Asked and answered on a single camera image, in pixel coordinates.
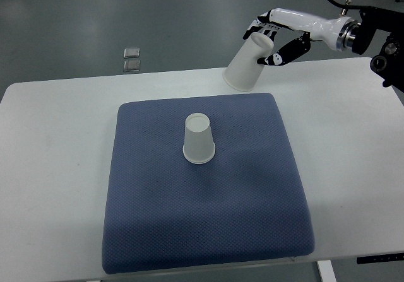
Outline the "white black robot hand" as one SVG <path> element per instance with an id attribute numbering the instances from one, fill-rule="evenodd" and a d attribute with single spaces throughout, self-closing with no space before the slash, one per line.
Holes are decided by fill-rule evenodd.
<path id="1" fill-rule="evenodd" d="M 258 64 L 265 66 L 284 66 L 309 52 L 311 42 L 324 42 L 335 51 L 351 49 L 354 31 L 358 27 L 359 23 L 347 16 L 327 20 L 309 13 L 276 8 L 259 15 L 249 25 L 243 39 L 261 32 L 274 40 L 282 28 L 301 33 L 301 36 L 285 44 L 276 53 L 257 60 Z"/>

